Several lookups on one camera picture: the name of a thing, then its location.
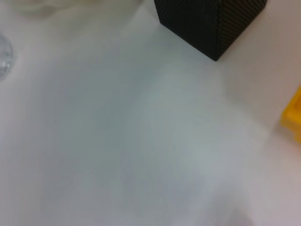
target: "carbon fiber texture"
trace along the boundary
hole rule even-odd
[[[267,0],[155,0],[160,22],[217,61]]]

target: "black box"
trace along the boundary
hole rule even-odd
[[[267,0],[155,0],[160,22],[217,61]]]

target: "white table surface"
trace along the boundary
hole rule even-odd
[[[270,0],[213,62],[151,0],[40,18],[0,3],[17,56],[0,225],[300,226],[301,146],[277,124],[301,81],[300,9]]]

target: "yellow object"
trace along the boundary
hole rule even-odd
[[[281,124],[295,134],[295,139],[301,143],[301,87],[282,113]]]

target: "clear glass object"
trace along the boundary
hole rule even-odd
[[[0,34],[0,78],[6,75],[13,64],[13,49],[3,35]]]

